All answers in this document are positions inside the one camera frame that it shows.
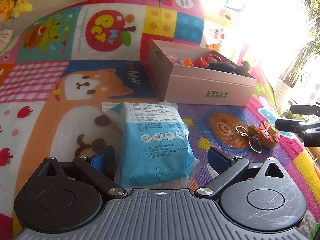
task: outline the cardboard box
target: cardboard box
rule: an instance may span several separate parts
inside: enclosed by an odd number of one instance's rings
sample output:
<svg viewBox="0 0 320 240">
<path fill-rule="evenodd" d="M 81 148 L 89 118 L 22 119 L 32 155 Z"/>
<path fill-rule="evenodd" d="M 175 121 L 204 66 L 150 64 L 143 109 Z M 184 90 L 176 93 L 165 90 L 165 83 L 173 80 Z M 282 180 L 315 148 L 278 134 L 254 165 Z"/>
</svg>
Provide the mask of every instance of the cardboard box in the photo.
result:
<svg viewBox="0 0 320 240">
<path fill-rule="evenodd" d="M 248 104 L 257 82 L 252 75 L 240 76 L 211 69 L 174 65 L 164 52 L 170 52 L 182 61 L 185 58 L 195 60 L 197 57 L 215 54 L 223 62 L 231 62 L 210 49 L 153 40 L 149 50 L 149 66 L 164 101 L 228 106 Z"/>
</svg>

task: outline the gold key ring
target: gold key ring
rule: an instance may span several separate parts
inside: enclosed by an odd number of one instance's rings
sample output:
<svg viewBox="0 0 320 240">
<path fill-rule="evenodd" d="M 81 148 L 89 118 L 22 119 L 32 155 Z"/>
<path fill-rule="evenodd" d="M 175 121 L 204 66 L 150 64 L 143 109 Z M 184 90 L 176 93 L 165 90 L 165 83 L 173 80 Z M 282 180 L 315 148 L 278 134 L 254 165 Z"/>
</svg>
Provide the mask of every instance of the gold key ring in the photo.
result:
<svg viewBox="0 0 320 240">
<path fill-rule="evenodd" d="M 253 146 L 252 146 L 252 144 L 251 144 L 251 141 L 257 141 L 257 143 L 258 143 L 258 145 L 260 146 L 260 150 L 259 151 L 257 151 L 255 148 L 253 148 Z M 254 152 L 256 152 L 256 153 L 262 153 L 262 145 L 261 145 L 261 143 L 258 141 L 258 140 L 256 140 L 256 139 L 252 139 L 252 138 L 250 138 L 249 139 L 249 146 L 250 146 L 250 148 L 254 151 Z"/>
<path fill-rule="evenodd" d="M 244 127 L 241 126 L 241 125 L 238 125 L 238 126 L 236 127 L 236 131 L 237 131 L 238 133 L 240 133 L 241 135 L 247 135 L 247 136 L 248 136 L 248 134 L 247 134 L 247 129 L 244 128 Z"/>
</svg>

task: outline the blue square with blue dots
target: blue square with blue dots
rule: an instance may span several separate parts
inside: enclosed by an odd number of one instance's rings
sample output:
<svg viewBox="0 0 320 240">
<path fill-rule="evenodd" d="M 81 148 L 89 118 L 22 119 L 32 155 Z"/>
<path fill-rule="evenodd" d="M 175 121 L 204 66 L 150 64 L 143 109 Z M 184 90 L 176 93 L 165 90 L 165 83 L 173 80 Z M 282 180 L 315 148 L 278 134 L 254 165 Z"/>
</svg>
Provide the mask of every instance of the blue square with blue dots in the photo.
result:
<svg viewBox="0 0 320 240">
<path fill-rule="evenodd" d="M 200 44 L 204 20 L 189 14 L 177 12 L 177 23 L 174 38 Z"/>
</svg>

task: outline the green leaf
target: green leaf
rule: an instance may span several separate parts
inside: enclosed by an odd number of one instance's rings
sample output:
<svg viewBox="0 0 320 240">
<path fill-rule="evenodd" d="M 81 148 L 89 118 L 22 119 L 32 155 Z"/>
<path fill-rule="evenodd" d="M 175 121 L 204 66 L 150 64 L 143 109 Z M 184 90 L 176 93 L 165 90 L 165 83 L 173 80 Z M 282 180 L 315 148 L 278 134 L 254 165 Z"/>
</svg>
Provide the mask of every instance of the green leaf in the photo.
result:
<svg viewBox="0 0 320 240">
<path fill-rule="evenodd" d="M 131 35 L 127 31 L 122 31 L 120 38 L 124 45 L 129 46 L 131 44 Z"/>
</svg>

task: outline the ribbed gray plate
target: ribbed gray plate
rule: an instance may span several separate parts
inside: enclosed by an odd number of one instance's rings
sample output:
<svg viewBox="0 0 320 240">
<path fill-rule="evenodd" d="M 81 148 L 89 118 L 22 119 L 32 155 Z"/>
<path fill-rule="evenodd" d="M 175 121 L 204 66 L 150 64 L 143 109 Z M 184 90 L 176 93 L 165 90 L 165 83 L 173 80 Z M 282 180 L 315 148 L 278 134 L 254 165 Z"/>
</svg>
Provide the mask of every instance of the ribbed gray plate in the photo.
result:
<svg viewBox="0 0 320 240">
<path fill-rule="evenodd" d="M 220 213 L 214 201 L 196 198 L 187 189 L 135 189 L 124 199 L 109 201 L 101 215 L 83 228 L 61 234 L 44 234 L 25 229 L 15 239 L 307 240 L 308 238 L 296 228 L 276 234 L 262 234 L 240 228 Z"/>
</svg>

